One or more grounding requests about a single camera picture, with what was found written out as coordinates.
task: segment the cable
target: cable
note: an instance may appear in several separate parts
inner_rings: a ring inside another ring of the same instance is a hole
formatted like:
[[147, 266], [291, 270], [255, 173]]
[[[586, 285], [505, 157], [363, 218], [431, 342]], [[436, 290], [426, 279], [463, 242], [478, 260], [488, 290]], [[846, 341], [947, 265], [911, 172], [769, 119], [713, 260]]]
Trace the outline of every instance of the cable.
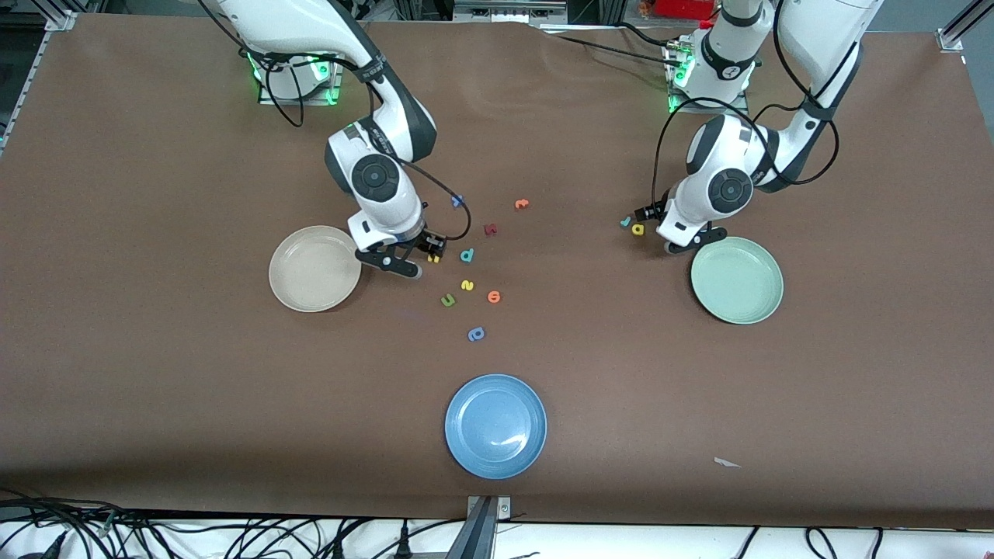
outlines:
[[[427, 532], [431, 528], [436, 528], [436, 527], [441, 526], [443, 524], [451, 524], [453, 522], [463, 522], [463, 521], [465, 521], [465, 518], [452, 518], [452, 519], [449, 519], [449, 520], [442, 520], [440, 522], [435, 522], [434, 524], [429, 524], [428, 526], [425, 526], [423, 528], [418, 528], [417, 530], [411, 532], [408, 535], [408, 538], [413, 538], [413, 537], [417, 536], [418, 534], [420, 534], [422, 532]], [[392, 544], [388, 545], [387, 547], [381, 549], [379, 553], [377, 553], [373, 557], [370, 557], [370, 559], [380, 559], [380, 557], [383, 557], [391, 549], [394, 549], [394, 547], [396, 547], [397, 544], [399, 544], [399, 543], [401, 543], [401, 540], [395, 541], [394, 543], [392, 543]]]
[[362, 526], [363, 524], [371, 520], [373, 520], [373, 518], [359, 518], [355, 522], [349, 524], [348, 526], [345, 526], [344, 528], [342, 528], [340, 524], [339, 525], [340, 532], [335, 534], [335, 537], [332, 538], [331, 542], [328, 543], [328, 545], [317, 550], [317, 553], [314, 554], [314, 559], [327, 559], [328, 556], [331, 555], [336, 545], [342, 545], [343, 542], [345, 541], [345, 538], [347, 538], [349, 534], [354, 532], [356, 528], [358, 528], [359, 526]]
[[753, 526], [752, 532], [745, 537], [742, 549], [739, 550], [739, 555], [736, 555], [735, 559], [744, 559], [746, 557], [746, 552], [748, 551], [749, 545], [752, 543], [752, 539], [755, 538], [756, 533], [759, 532], [759, 526]]
[[780, 104], [778, 102], [772, 102], [772, 103], [768, 104], [767, 106], [761, 108], [759, 110], [759, 112], [757, 112], [755, 114], [755, 116], [752, 118], [752, 121], [753, 122], [759, 122], [759, 119], [762, 117], [762, 114], [764, 112], [766, 112], [766, 110], [768, 108], [779, 108], [780, 110], [783, 110], [785, 112], [796, 112], [796, 111], [798, 111], [798, 110], [801, 109], [801, 105], [798, 105], [798, 106], [785, 106], [785, 105], [782, 105], [782, 104]]
[[669, 43], [670, 41], [676, 41], [677, 39], [680, 39], [680, 36], [674, 37], [673, 39], [666, 39], [666, 40], [663, 40], [663, 41], [660, 41], [658, 39], [653, 39], [652, 37], [649, 37], [648, 35], [642, 33], [642, 30], [640, 30], [639, 28], [635, 27], [634, 25], [632, 25], [632, 24], [630, 24], [630, 23], [628, 23], [626, 21], [619, 21], [616, 24], [614, 24], [614, 27], [623, 27], [623, 28], [627, 29], [628, 31], [631, 31], [632, 33], [634, 33], [635, 35], [637, 35], [638, 38], [641, 39], [642, 41], [645, 41], [646, 43], [648, 43], [650, 45], [655, 45], [657, 47], [665, 47], [666, 44]]
[[27, 506], [34, 507], [34, 508], [40, 508], [40, 509], [45, 510], [47, 512], [54, 513], [59, 518], [64, 519], [69, 524], [69, 526], [73, 529], [73, 531], [75, 531], [76, 534], [80, 537], [80, 540], [83, 542], [83, 550], [86, 552], [86, 559], [92, 559], [92, 553], [91, 553], [91, 551], [89, 549], [89, 544], [86, 542], [86, 538], [83, 536], [84, 532], [86, 532], [86, 535], [88, 535], [96, 543], [96, 546], [100, 549], [100, 552], [103, 553], [103, 556], [105, 558], [112, 559], [112, 555], [110, 554], [110, 551], [107, 549], [107, 547], [105, 545], [103, 545], [103, 542], [100, 541], [99, 538], [96, 537], [96, 534], [94, 534], [93, 531], [89, 529], [89, 526], [87, 526], [85, 523], [79, 521], [78, 519], [73, 518], [70, 514], [66, 513], [60, 507], [51, 506], [51, 505], [47, 504], [44, 501], [41, 501], [39, 499], [36, 499], [36, 498], [34, 498], [32, 496], [29, 496], [29, 495], [27, 495], [25, 493], [22, 493], [20, 491], [14, 490], [14, 489], [9, 489], [9, 488], [6, 488], [6, 487], [0, 487], [0, 491], [7, 492], [7, 493], [10, 493], [10, 494], [13, 494], [13, 495], [17, 495], [17, 496], [21, 497], [21, 499], [23, 499], [23, 500], [25, 500], [25, 501], [27, 501], [29, 503]]
[[880, 551], [880, 544], [884, 543], [884, 528], [874, 528], [877, 531], [877, 541], [873, 544], [873, 551], [870, 552], [870, 559], [877, 559], [877, 552]]
[[411, 535], [408, 534], [408, 520], [404, 519], [401, 525], [401, 538], [397, 540], [397, 551], [394, 552], [394, 559], [411, 559], [414, 554], [411, 552]]
[[835, 548], [832, 547], [832, 542], [828, 540], [828, 536], [825, 535], [825, 532], [822, 531], [821, 528], [804, 529], [804, 541], [808, 544], [808, 549], [811, 550], [811, 553], [817, 555], [818, 559], [828, 559], [828, 557], [825, 557], [824, 555], [819, 553], [817, 549], [814, 548], [814, 542], [811, 541], [812, 532], [821, 536], [821, 539], [825, 541], [825, 545], [828, 546], [828, 552], [832, 556], [832, 559], [839, 559], [839, 556], [835, 554]]
[[821, 178], [822, 175], [824, 175], [825, 173], [828, 172], [828, 170], [835, 163], [836, 158], [839, 156], [839, 130], [838, 130], [838, 128], [836, 128], [835, 122], [833, 122], [832, 120], [825, 120], [825, 122], [827, 122], [828, 125], [832, 128], [832, 133], [833, 133], [833, 135], [835, 137], [835, 148], [832, 151], [832, 156], [829, 158], [828, 162], [825, 163], [825, 166], [822, 167], [822, 169], [820, 171], [818, 171], [817, 173], [815, 173], [811, 177], [806, 178], [804, 180], [790, 180], [790, 179], [786, 178], [783, 175], [783, 172], [779, 168], [776, 167], [776, 162], [775, 162], [774, 156], [773, 156], [772, 152], [770, 152], [770, 150], [769, 150], [769, 144], [766, 142], [765, 136], [762, 135], [762, 133], [761, 133], [761, 131], [759, 129], [759, 126], [755, 123], [755, 121], [753, 121], [751, 118], [749, 118], [747, 114], [745, 114], [744, 112], [742, 112], [738, 108], [736, 108], [736, 107], [734, 107], [734, 106], [732, 106], [732, 105], [724, 102], [721, 99], [716, 99], [716, 98], [713, 98], [713, 97], [691, 97], [691, 98], [688, 98], [688, 99], [684, 100], [680, 104], [678, 104], [677, 107], [675, 109], [673, 109], [672, 112], [670, 112], [670, 115], [666, 117], [666, 122], [663, 123], [663, 129], [659, 132], [659, 140], [656, 142], [656, 157], [655, 157], [655, 162], [654, 162], [653, 167], [652, 167], [652, 191], [651, 191], [652, 192], [652, 201], [649, 204], [650, 206], [652, 206], [652, 205], [654, 205], [656, 203], [656, 181], [657, 181], [657, 178], [659, 176], [659, 152], [660, 152], [660, 150], [662, 148], [662, 145], [663, 145], [663, 138], [666, 136], [666, 130], [667, 130], [667, 128], [669, 128], [670, 122], [673, 120], [673, 117], [678, 112], [680, 112], [681, 108], [687, 106], [690, 103], [698, 102], [698, 101], [707, 101], [707, 102], [717, 103], [717, 104], [723, 106], [724, 108], [726, 108], [726, 109], [734, 112], [739, 118], [741, 118], [742, 120], [744, 120], [745, 122], [747, 122], [748, 125], [749, 125], [749, 127], [752, 128], [752, 131], [755, 132], [756, 135], [758, 136], [759, 143], [762, 145], [762, 149], [765, 152], [766, 157], [770, 161], [770, 168], [772, 169], [772, 171], [774, 173], [776, 173], [776, 175], [780, 178], [780, 180], [786, 182], [787, 184], [790, 184], [790, 185], [801, 185], [801, 184], [808, 184], [808, 183], [814, 182], [815, 180], [818, 180], [819, 178]]
[[279, 101], [276, 100], [276, 95], [272, 92], [272, 88], [269, 86], [269, 77], [272, 76], [272, 73], [273, 73], [273, 70], [266, 70], [265, 71], [265, 90], [266, 90], [267, 93], [269, 93], [269, 98], [272, 99], [272, 104], [274, 104], [276, 106], [276, 110], [278, 110], [279, 113], [283, 115], [283, 118], [285, 118], [287, 122], [289, 122], [290, 124], [292, 124], [294, 128], [299, 128], [300, 126], [303, 126], [304, 125], [304, 98], [303, 98], [303, 93], [300, 91], [300, 81], [297, 80], [297, 72], [296, 72], [296, 70], [294, 70], [293, 67], [290, 67], [290, 75], [293, 76], [293, 84], [297, 87], [297, 104], [298, 104], [299, 110], [300, 110], [300, 120], [298, 120], [296, 122], [294, 122], [293, 119], [290, 118], [290, 115], [287, 114], [286, 111], [283, 110], [283, 107], [279, 105]]
[[14, 532], [12, 534], [10, 534], [9, 536], [7, 536], [7, 539], [3, 540], [3, 543], [0, 543], [0, 550], [2, 550], [3, 548], [7, 547], [7, 544], [10, 543], [10, 540], [14, 539], [14, 536], [16, 536], [17, 534], [23, 532], [25, 528], [31, 528], [33, 526], [34, 526], [34, 524], [32, 524], [30, 522], [27, 522], [23, 526], [21, 526], [20, 528], [14, 530]]
[[[413, 163], [411, 163], [409, 161], [404, 161], [403, 159], [400, 159], [398, 157], [394, 157], [393, 155], [391, 155], [391, 157], [393, 157], [395, 161], [397, 161], [398, 163], [402, 164], [404, 167], [410, 167], [411, 169], [417, 171], [417, 173], [419, 173], [422, 177], [424, 177], [424, 178], [428, 179], [429, 181], [433, 182], [438, 188], [444, 190], [449, 196], [451, 196], [452, 198], [455, 198], [456, 200], [459, 200], [459, 196], [455, 192], [453, 192], [451, 188], [445, 186], [445, 184], [442, 183], [440, 180], [438, 180], [438, 179], [434, 178], [433, 176], [431, 176], [431, 173], [425, 171], [424, 169], [418, 167], [417, 165], [414, 165]], [[446, 235], [445, 236], [445, 240], [446, 241], [458, 241], [458, 240], [462, 239], [463, 237], [465, 237], [466, 235], [469, 234], [469, 229], [473, 226], [473, 216], [472, 216], [472, 214], [469, 213], [469, 206], [466, 205], [465, 201], [462, 201], [462, 202], [459, 203], [459, 207], [462, 208], [462, 210], [464, 212], [466, 212], [466, 229], [463, 229], [462, 233], [456, 235], [455, 237], [449, 237], [449, 236]]]
[[797, 74], [794, 73], [793, 68], [791, 68], [790, 64], [787, 62], [786, 57], [783, 56], [783, 48], [780, 46], [780, 11], [783, 8], [783, 2], [784, 0], [777, 0], [776, 9], [773, 10], [773, 48], [776, 50], [776, 57], [780, 60], [780, 65], [783, 66], [783, 69], [785, 72], [787, 72], [787, 75], [790, 77], [790, 80], [794, 82], [794, 85], [797, 86], [797, 88], [801, 90], [802, 93], [804, 93], [804, 97], [809, 101], [813, 102], [816, 106], [821, 106], [821, 104], [818, 103], [817, 98], [820, 97], [823, 93], [825, 93], [825, 90], [828, 89], [828, 86], [839, 75], [839, 72], [842, 71], [842, 67], [845, 66], [846, 61], [849, 59], [849, 56], [853, 53], [853, 50], [856, 49], [859, 43], [853, 42], [853, 44], [849, 46], [849, 50], [846, 51], [846, 55], [842, 57], [842, 60], [839, 62], [839, 65], [835, 67], [835, 71], [832, 73], [831, 78], [829, 78], [828, 81], [826, 81], [825, 84], [821, 87], [821, 89], [818, 90], [818, 93], [812, 94], [811, 90], [805, 87], [804, 84], [801, 82], [800, 78], [797, 77]]
[[584, 41], [583, 39], [574, 39], [573, 37], [564, 37], [562, 35], [557, 35], [556, 37], [559, 37], [560, 39], [562, 39], [564, 41], [569, 41], [571, 43], [577, 43], [578, 45], [585, 45], [587, 47], [594, 47], [595, 49], [602, 49], [602, 50], [605, 50], [605, 51], [611, 51], [611, 52], [617, 53], [619, 55], [625, 55], [625, 56], [636, 58], [636, 59], [642, 59], [642, 60], [648, 60], [648, 61], [652, 61], [652, 62], [658, 62], [659, 64], [663, 64], [663, 65], [666, 65], [666, 66], [680, 66], [679, 62], [673, 61], [673, 60], [663, 60], [663, 59], [660, 59], [660, 58], [650, 57], [650, 56], [646, 56], [646, 55], [640, 55], [638, 53], [632, 53], [632, 52], [629, 52], [629, 51], [622, 51], [621, 49], [615, 49], [614, 47], [608, 47], [607, 45], [599, 45], [597, 43], [591, 43], [590, 41]]

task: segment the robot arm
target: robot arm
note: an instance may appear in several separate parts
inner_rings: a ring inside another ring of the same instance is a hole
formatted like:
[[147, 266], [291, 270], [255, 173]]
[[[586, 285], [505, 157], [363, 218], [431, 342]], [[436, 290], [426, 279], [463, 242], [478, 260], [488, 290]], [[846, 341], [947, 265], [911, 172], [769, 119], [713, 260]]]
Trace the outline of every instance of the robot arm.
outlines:
[[797, 181], [815, 142], [859, 70], [859, 41], [883, 0], [783, 2], [784, 46], [812, 77], [806, 99], [782, 130], [753, 128], [721, 115], [698, 129], [687, 153], [688, 176], [662, 200], [635, 212], [660, 220], [667, 251], [682, 253], [726, 236], [712, 222], [742, 210], [753, 189], [776, 192]]
[[[411, 249], [440, 257], [445, 237], [424, 226], [422, 203], [399, 161], [414, 162], [434, 148], [434, 120], [408, 91], [366, 32], [335, 0], [216, 0], [246, 45], [262, 53], [334, 54], [354, 65], [360, 83], [383, 104], [328, 138], [325, 163], [360, 211], [349, 230], [364, 264], [409, 278], [420, 268]], [[394, 250], [406, 249], [397, 257]]]

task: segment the metal frame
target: metal frame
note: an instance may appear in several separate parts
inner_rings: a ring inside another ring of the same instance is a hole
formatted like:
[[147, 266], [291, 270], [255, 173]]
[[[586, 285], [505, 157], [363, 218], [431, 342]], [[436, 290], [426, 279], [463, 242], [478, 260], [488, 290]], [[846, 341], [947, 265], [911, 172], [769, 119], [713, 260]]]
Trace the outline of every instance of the metal frame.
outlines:
[[938, 46], [947, 53], [962, 51], [963, 36], [976, 27], [992, 10], [994, 10], [994, 0], [972, 0], [963, 11], [952, 18], [952, 21], [935, 32]]
[[14, 105], [14, 110], [10, 113], [10, 122], [7, 122], [7, 127], [3, 129], [3, 136], [0, 137], [0, 156], [3, 155], [4, 148], [7, 147], [7, 138], [14, 129], [14, 124], [17, 122], [18, 114], [21, 113], [21, 106], [24, 105], [24, 99], [28, 95], [28, 88], [31, 87], [31, 83], [35, 80], [35, 73], [38, 71], [38, 65], [42, 63], [42, 55], [45, 54], [45, 49], [49, 46], [49, 41], [52, 39], [52, 33], [52, 31], [46, 31], [45, 37], [42, 39], [42, 44], [38, 47], [38, 53], [35, 55], [35, 60], [31, 63], [31, 70], [28, 72], [28, 78], [24, 80], [24, 86], [21, 88], [21, 94], [17, 97], [17, 104]]
[[[476, 502], [462, 524], [459, 535], [455, 536], [452, 547], [445, 554], [445, 559], [490, 559], [493, 556], [497, 515], [501, 510], [499, 501], [500, 497], [493, 495], [476, 497]], [[506, 512], [510, 511], [509, 503]]]
[[45, 18], [45, 31], [68, 31], [76, 22], [76, 14], [100, 11], [104, 0], [31, 0]]

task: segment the green plate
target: green plate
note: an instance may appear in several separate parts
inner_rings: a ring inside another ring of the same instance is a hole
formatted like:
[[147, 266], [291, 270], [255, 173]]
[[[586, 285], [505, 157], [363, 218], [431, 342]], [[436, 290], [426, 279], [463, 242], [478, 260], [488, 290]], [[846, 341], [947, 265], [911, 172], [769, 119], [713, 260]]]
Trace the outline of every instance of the green plate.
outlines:
[[783, 275], [773, 256], [740, 237], [706, 245], [694, 257], [690, 282], [701, 304], [732, 324], [755, 324], [783, 299]]

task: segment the red object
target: red object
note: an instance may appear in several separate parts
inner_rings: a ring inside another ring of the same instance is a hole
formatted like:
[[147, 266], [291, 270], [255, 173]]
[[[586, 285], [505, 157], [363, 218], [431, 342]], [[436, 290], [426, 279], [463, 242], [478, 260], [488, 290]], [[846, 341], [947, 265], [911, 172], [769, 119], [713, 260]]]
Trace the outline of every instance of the red object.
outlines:
[[656, 0], [657, 16], [684, 20], [707, 20], [715, 11], [715, 0]]

